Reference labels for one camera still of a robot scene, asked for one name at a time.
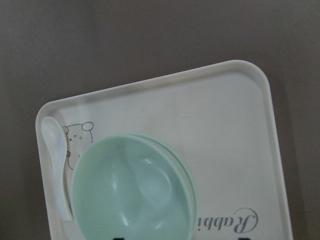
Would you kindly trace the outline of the white ceramic spoon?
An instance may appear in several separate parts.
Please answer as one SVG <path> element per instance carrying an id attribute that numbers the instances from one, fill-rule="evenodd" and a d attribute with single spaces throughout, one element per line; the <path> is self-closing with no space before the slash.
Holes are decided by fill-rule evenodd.
<path id="1" fill-rule="evenodd" d="M 73 215 L 66 196 L 64 168 L 67 158 L 65 132 L 53 117 L 46 116 L 41 121 L 41 133 L 52 162 L 53 193 L 61 220 L 73 221 Z"/>

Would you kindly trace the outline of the green bowl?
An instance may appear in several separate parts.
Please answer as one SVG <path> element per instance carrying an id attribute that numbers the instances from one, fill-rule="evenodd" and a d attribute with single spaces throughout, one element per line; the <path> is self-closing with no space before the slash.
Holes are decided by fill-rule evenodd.
<path id="1" fill-rule="evenodd" d="M 86 240 L 187 240 L 187 194 L 171 153 L 119 134 L 94 143 L 79 158 L 71 208 Z"/>
<path id="2" fill-rule="evenodd" d="M 184 181 L 184 184 L 186 185 L 186 191 L 188 195 L 188 201 L 189 201 L 189 208 L 190 208 L 190 227 L 189 227 L 189 233 L 187 240 L 191 240 L 194 237 L 195 229 L 196 229 L 196 221 L 199 213 L 199 201 L 198 201 L 198 191 L 197 187 L 195 185 L 194 178 L 192 176 L 192 173 L 186 163 L 186 161 L 180 157 L 180 155 L 168 144 L 165 142 L 154 138 L 149 135 L 145 134 L 139 134 L 139 133 L 125 133 L 125 136 L 135 136 L 140 139 L 144 139 L 145 141 L 149 141 L 153 144 L 158 144 L 163 149 L 166 149 L 170 154 L 174 156 L 176 159 L 177 165 L 181 168 L 182 171 L 182 178 Z"/>

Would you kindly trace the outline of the white rabbit tray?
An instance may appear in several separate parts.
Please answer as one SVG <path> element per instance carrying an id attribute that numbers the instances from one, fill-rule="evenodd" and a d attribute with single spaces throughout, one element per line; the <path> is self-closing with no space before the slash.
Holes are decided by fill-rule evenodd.
<path id="1" fill-rule="evenodd" d="M 186 162 L 197 189 L 196 240 L 293 237 L 269 81 L 254 64 L 230 60 L 45 104 L 35 130 L 50 237 L 80 240 L 60 219 L 52 163 L 41 134 L 55 118 L 81 154 L 118 133 L 154 137 Z"/>

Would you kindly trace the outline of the green bowl on tray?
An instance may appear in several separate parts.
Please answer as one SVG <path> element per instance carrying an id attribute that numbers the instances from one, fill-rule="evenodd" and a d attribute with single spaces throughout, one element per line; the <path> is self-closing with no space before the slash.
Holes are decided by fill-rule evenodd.
<path id="1" fill-rule="evenodd" d="M 194 178 L 192 176 L 192 173 L 186 163 L 186 161 L 180 157 L 180 155 L 168 144 L 165 142 L 154 138 L 149 135 L 145 134 L 139 134 L 139 133 L 125 133 L 125 136 L 135 136 L 140 139 L 144 139 L 145 141 L 149 141 L 153 144 L 158 144 L 163 149 L 166 149 L 170 154 L 174 156 L 176 159 L 177 165 L 181 168 L 182 171 L 182 178 L 184 181 L 184 184 L 186 185 L 186 191 L 188 195 L 188 201 L 189 201 L 189 208 L 190 208 L 190 227 L 189 227 L 189 233 L 187 240 L 191 240 L 194 237 L 195 229 L 196 229 L 196 221 L 199 213 L 199 201 L 198 201 L 198 191 L 197 187 L 195 185 Z"/>

